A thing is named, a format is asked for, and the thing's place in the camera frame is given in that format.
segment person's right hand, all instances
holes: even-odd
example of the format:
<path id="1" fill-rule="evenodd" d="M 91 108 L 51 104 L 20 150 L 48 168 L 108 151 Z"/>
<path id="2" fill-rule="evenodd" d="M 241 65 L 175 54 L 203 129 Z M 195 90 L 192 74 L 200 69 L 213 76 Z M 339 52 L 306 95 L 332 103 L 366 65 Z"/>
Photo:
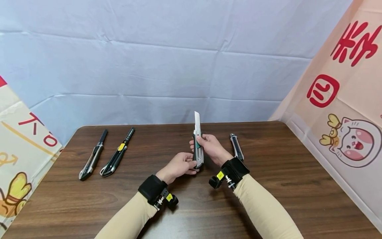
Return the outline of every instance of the person's right hand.
<path id="1" fill-rule="evenodd" d="M 212 161 L 221 167 L 225 162 L 232 159 L 233 156 L 223 148 L 217 138 L 213 135 L 202 135 L 196 137 L 196 141 L 204 148 L 204 152 L 207 153 Z M 194 152 L 194 140 L 190 142 L 190 148 Z"/>

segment black wrist strap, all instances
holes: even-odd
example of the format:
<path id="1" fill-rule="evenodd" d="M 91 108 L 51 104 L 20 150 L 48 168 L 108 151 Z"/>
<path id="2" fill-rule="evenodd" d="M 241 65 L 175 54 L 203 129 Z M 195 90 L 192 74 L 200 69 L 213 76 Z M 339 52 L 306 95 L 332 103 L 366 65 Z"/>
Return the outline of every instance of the black wrist strap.
<path id="1" fill-rule="evenodd" d="M 154 205 L 166 187 L 167 184 L 164 181 L 161 181 L 155 175 L 151 175 L 141 184 L 138 191 L 147 198 L 150 205 Z"/>
<path id="2" fill-rule="evenodd" d="M 249 173 L 249 169 L 240 159 L 235 157 L 223 164 L 222 172 L 225 172 L 237 185 L 243 179 L 243 176 Z"/>

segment white backdrop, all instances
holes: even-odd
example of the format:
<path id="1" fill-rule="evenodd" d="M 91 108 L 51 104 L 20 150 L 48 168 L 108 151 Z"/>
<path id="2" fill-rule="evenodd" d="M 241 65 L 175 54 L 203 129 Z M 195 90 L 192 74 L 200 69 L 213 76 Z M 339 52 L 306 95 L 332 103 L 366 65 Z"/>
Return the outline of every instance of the white backdrop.
<path id="1" fill-rule="evenodd" d="M 83 125 L 267 120 L 351 0 L 1 0 L 0 75 Z"/>

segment brown table surface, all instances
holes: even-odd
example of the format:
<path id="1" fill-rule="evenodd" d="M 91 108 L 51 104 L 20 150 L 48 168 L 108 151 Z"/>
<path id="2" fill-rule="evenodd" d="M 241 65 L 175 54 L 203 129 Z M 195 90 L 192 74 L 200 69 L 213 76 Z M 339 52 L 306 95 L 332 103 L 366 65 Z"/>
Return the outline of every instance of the brown table surface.
<path id="1" fill-rule="evenodd" d="M 193 124 L 135 125 L 136 131 L 117 171 L 99 175 L 131 126 L 86 126 L 65 150 L 17 216 L 4 239 L 94 238 L 137 192 L 139 185 L 181 151 L 190 152 Z M 291 215 L 305 238 L 381 238 L 323 167 L 281 122 L 202 124 L 232 151 L 229 133 L 238 136 L 251 175 Z M 93 175 L 78 180 L 102 131 L 105 149 Z M 140 238 L 260 238 L 238 199 L 224 183 L 208 180 L 218 167 L 206 159 L 197 176 L 169 186 L 178 209 L 159 211 Z"/>

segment arm sleeve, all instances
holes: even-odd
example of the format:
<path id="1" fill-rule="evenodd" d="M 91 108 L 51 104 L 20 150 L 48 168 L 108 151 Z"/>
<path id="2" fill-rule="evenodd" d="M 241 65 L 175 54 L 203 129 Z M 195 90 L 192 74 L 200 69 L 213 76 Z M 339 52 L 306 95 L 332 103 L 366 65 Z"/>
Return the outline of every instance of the arm sleeve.
<path id="1" fill-rule="evenodd" d="M 147 202 L 147 199 L 137 192 L 101 229 L 95 239 L 136 239 L 146 222 L 156 212 L 157 210 Z"/>
<path id="2" fill-rule="evenodd" d="M 243 176 L 233 193 L 263 239 L 303 238 L 283 206 L 251 175 Z"/>

